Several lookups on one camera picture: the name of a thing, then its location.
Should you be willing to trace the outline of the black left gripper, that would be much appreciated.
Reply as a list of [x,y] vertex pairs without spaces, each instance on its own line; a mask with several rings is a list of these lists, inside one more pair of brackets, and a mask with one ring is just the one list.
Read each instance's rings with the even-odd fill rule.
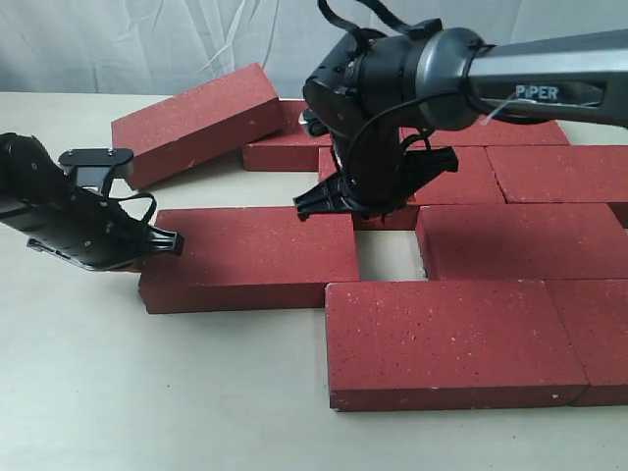
[[134,268],[146,258],[179,256],[184,238],[151,225],[157,202],[137,219],[123,199],[75,186],[34,136],[1,136],[1,222],[27,247],[87,271]]

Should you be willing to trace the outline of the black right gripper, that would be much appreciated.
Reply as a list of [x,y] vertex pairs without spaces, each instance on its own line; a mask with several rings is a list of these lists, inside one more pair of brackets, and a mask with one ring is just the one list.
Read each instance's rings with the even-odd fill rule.
[[299,220],[313,215],[352,214],[363,219],[386,218],[404,208],[416,191],[444,173],[458,171],[451,147],[435,148],[422,127],[402,139],[399,131],[413,125],[406,118],[383,118],[352,144],[316,117],[300,117],[311,137],[332,139],[336,171],[293,199]]

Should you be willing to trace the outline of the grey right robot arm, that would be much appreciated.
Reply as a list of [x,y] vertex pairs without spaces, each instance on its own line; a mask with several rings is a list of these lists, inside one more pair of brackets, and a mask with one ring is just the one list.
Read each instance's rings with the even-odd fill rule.
[[421,26],[344,36],[303,86],[301,123],[332,141],[335,172],[294,200],[297,216],[385,217],[458,160],[426,144],[480,119],[625,127],[623,29],[492,45],[474,31]]

